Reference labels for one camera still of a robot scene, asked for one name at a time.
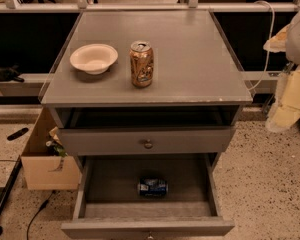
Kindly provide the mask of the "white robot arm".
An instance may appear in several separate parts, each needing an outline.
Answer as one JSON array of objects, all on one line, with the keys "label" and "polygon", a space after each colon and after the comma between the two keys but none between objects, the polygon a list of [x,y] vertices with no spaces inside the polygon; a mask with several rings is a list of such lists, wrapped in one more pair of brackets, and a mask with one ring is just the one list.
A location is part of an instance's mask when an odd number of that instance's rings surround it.
[{"label": "white robot arm", "polygon": [[300,9],[288,25],[266,41],[263,49],[284,52],[287,60],[297,66],[295,70],[279,75],[275,102],[265,124],[271,132],[283,132],[300,119]]}]

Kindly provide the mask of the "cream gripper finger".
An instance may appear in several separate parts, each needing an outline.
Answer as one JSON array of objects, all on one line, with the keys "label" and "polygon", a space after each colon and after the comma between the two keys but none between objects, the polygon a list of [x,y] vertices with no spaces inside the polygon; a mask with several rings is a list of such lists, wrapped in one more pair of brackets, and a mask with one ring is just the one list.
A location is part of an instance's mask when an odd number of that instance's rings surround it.
[{"label": "cream gripper finger", "polygon": [[266,41],[263,49],[268,52],[278,53],[286,51],[286,39],[289,26],[283,27],[276,35]]},{"label": "cream gripper finger", "polygon": [[279,133],[291,128],[300,119],[300,65],[289,73],[282,72],[277,81],[275,102],[265,127]]}]

